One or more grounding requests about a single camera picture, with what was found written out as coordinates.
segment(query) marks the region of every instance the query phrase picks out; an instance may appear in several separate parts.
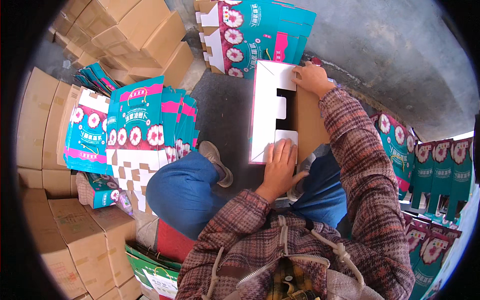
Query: person's arm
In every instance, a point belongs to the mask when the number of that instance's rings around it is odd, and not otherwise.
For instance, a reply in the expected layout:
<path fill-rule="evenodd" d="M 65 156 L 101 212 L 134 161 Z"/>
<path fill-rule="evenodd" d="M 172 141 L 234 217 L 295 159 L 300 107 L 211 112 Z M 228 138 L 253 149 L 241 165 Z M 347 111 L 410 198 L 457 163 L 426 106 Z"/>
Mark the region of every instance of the person's arm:
<path fill-rule="evenodd" d="M 377 130 L 358 100 L 335 88 L 327 80 L 323 68 L 307 62 L 306 67 L 294 70 L 302 76 L 301 80 L 295 80 L 297 84 L 317 93 L 320 98 L 319 107 L 330 134 L 332 152 L 341 167 L 340 181 L 347 194 L 353 241 L 383 257 L 392 278 L 397 279 L 406 291 L 404 295 L 408 295 L 413 286 L 413 274 L 404 233 L 405 221 L 398 202 L 398 183 Z M 361 257 L 353 259 L 358 262 Z M 361 265 L 357 265 L 360 271 L 365 271 Z M 383 283 L 385 274 L 367 272 L 365 280 L 370 281 L 369 285 L 375 286 L 375 281 Z"/>
<path fill-rule="evenodd" d="M 279 141 L 276 149 L 271 144 L 266 151 L 262 185 L 255 192 L 240 192 L 218 211 L 198 236 L 193 250 L 183 262 L 177 299 L 199 299 L 201 294 L 206 295 L 220 249 L 224 247 L 223 254 L 226 254 L 240 239 L 257 232 L 265 223 L 273 201 L 308 175 L 302 172 L 292 178 L 297 147 L 291 147 L 291 140 Z"/>

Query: person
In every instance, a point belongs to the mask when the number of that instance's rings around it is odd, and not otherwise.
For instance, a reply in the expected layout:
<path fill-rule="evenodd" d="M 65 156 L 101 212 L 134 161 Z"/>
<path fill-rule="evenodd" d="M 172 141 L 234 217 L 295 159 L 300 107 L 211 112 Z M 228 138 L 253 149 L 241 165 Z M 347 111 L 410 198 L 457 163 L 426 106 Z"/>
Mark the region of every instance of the person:
<path fill-rule="evenodd" d="M 408 299 L 414 285 L 398 185 L 380 136 L 360 103 L 306 62 L 294 83 L 319 96 L 331 151 L 292 177 L 291 141 L 267 147 L 264 181 L 230 201 L 211 191 L 233 181 L 217 148 L 161 168 L 146 199 L 167 224 L 195 239 L 177 299 Z M 271 209 L 285 192 L 291 211 Z M 348 215 L 352 239 L 335 229 Z"/>

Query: plaid jacket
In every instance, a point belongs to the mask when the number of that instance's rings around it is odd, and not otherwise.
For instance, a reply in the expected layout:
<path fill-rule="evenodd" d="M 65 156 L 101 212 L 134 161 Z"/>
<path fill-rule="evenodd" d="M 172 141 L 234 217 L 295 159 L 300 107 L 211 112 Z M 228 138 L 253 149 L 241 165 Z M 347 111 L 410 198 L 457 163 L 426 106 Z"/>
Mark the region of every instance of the plaid jacket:
<path fill-rule="evenodd" d="M 319 106 L 341 167 L 348 217 L 353 224 L 352 240 L 341 238 L 338 231 L 324 223 L 314 222 L 314 230 L 345 245 L 366 285 L 386 299 L 408 299 L 415 279 L 409 264 L 397 181 L 380 136 L 360 103 L 344 90 L 331 90 Z M 224 249 L 216 273 L 218 281 L 211 299 L 223 299 L 235 290 L 241 299 L 266 299 L 283 248 L 282 224 L 275 215 L 267 220 L 269 212 L 268 202 L 252 191 L 242 191 L 230 200 L 210 220 L 184 261 L 177 299 L 201 299 L 207 295 L 221 247 Z M 330 269 L 354 277 L 332 248 L 310 233 L 304 219 L 289 214 L 285 220 L 289 254 L 324 257 L 330 261 Z M 261 229 L 266 221 L 270 228 Z M 311 280 L 315 294 L 326 299 L 327 267 L 295 257 L 289 259 Z M 259 268 L 263 272 L 237 287 L 241 278 Z"/>

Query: cardboard box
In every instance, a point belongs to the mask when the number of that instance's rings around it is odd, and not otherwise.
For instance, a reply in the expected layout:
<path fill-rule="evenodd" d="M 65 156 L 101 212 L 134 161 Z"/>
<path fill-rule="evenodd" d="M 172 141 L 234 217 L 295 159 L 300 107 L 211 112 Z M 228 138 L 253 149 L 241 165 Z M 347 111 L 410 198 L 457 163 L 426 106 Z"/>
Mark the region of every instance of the cardboard box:
<path fill-rule="evenodd" d="M 17 131 L 17 165 L 41 169 L 48 112 L 59 81 L 34 68 L 25 90 Z"/>
<path fill-rule="evenodd" d="M 66 170 L 65 166 L 57 164 L 57 140 L 59 137 L 60 121 L 71 86 L 60 81 L 53 96 L 50 112 L 48 113 L 45 138 L 43 140 L 43 169 Z"/>
<path fill-rule="evenodd" d="M 67 47 L 68 43 L 70 43 L 70 39 L 64 35 L 61 35 L 60 32 L 55 33 L 55 43 L 59 44 L 62 48 Z"/>
<path fill-rule="evenodd" d="M 131 67 L 164 68 L 175 48 L 185 36 L 185 26 L 177 11 L 158 26 L 141 51 L 120 55 Z"/>
<path fill-rule="evenodd" d="M 142 295 L 140 285 L 140 282 L 135 278 L 135 276 L 132 276 L 130 280 L 128 280 L 121 287 L 118 288 L 121 300 L 137 300 L 138 297 Z"/>
<path fill-rule="evenodd" d="M 70 170 L 42 170 L 43 188 L 49 199 L 70 198 Z"/>
<path fill-rule="evenodd" d="M 111 56 L 137 52 L 170 15 L 163 0 L 142 0 L 118 23 L 92 39 Z"/>
<path fill-rule="evenodd" d="M 31 189 L 43 189 L 41 170 L 17 168 L 17 172 L 18 172 L 18 177 L 20 181 L 20 186 L 31 188 Z"/>
<path fill-rule="evenodd" d="M 67 166 L 63 159 L 63 150 L 65 148 L 65 137 L 67 136 L 68 123 L 70 122 L 70 115 L 75 107 L 77 99 L 80 95 L 80 88 L 72 84 L 70 91 L 68 92 L 67 102 L 63 108 L 62 117 L 59 125 L 59 137 L 57 140 L 57 164 L 61 166 Z"/>
<path fill-rule="evenodd" d="M 173 88 L 178 88 L 192 62 L 193 54 L 187 42 L 180 42 L 165 68 L 134 67 L 128 72 L 128 75 L 136 82 L 164 75 L 164 86 L 171 85 Z"/>
<path fill-rule="evenodd" d="M 76 61 L 80 58 L 84 51 L 75 45 L 72 41 L 67 44 L 67 47 L 63 50 L 63 56 L 69 61 Z"/>
<path fill-rule="evenodd" d="M 320 144 L 330 142 L 318 108 L 319 97 L 294 84 L 295 65 L 258 60 L 255 67 L 252 123 L 250 127 L 250 164 L 265 164 L 264 150 L 269 143 L 298 135 L 298 162 L 302 162 Z M 277 89 L 295 93 L 277 96 Z M 277 119 L 283 119 L 277 128 Z"/>
<path fill-rule="evenodd" d="M 84 208 L 105 233 L 113 280 L 115 285 L 120 287 L 133 276 L 132 267 L 124 249 L 125 241 L 135 240 L 135 219 L 116 205 L 99 209 L 92 209 L 89 205 L 84 205 Z"/>
<path fill-rule="evenodd" d="M 82 282 L 92 298 L 98 299 L 115 286 L 103 230 L 77 199 L 48 203 Z"/>
<path fill-rule="evenodd" d="M 86 293 L 67 245 L 53 220 L 45 191 L 27 189 L 23 194 L 23 207 L 36 248 L 65 296 L 73 299 Z"/>
<path fill-rule="evenodd" d="M 76 22 L 73 23 L 72 27 L 67 32 L 67 37 L 78 47 L 85 45 L 91 40 L 90 36 L 86 34 Z"/>
<path fill-rule="evenodd" d="M 53 21 L 52 27 L 61 35 L 66 36 L 74 21 L 75 20 L 70 20 L 67 15 L 60 12 Z"/>
<path fill-rule="evenodd" d="M 78 16 L 76 22 L 90 37 L 95 37 L 118 24 L 138 2 L 139 0 L 93 0 Z"/>
<path fill-rule="evenodd" d="M 100 49 L 99 47 L 95 46 L 92 43 L 92 40 L 89 40 L 85 45 L 80 46 L 80 48 L 82 48 L 84 52 L 90 54 L 90 56 L 95 58 L 105 56 L 105 52 L 103 52 L 103 50 Z"/>
<path fill-rule="evenodd" d="M 85 51 L 80 55 L 80 57 L 72 63 L 72 66 L 75 69 L 81 69 L 84 68 L 88 65 L 91 65 L 92 63 L 95 63 L 97 61 L 96 58 L 92 57 L 90 54 L 86 53 Z"/>

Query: gray sneaker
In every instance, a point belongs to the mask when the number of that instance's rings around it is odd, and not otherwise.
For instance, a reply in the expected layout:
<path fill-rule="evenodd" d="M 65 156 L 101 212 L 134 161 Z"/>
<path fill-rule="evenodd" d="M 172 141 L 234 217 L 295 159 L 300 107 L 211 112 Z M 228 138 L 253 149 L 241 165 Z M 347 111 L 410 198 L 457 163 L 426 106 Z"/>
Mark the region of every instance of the gray sneaker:
<path fill-rule="evenodd" d="M 312 163 L 317 157 L 315 154 L 311 153 L 302 163 L 297 168 L 297 174 L 302 172 L 302 171 L 310 171 L 310 168 L 312 167 Z M 296 202 L 300 197 L 303 195 L 303 191 L 299 192 L 297 189 L 297 186 L 299 184 L 303 184 L 304 178 L 302 178 L 295 186 L 292 186 L 290 190 L 287 191 L 287 197 L 290 201 Z"/>
<path fill-rule="evenodd" d="M 201 142 L 198 146 L 198 153 L 203 155 L 212 164 L 217 164 L 225 172 L 225 178 L 217 182 L 219 186 L 222 188 L 227 188 L 232 185 L 233 174 L 227 167 L 224 166 L 224 164 L 222 164 L 222 161 L 220 160 L 220 153 L 214 144 L 209 141 Z"/>

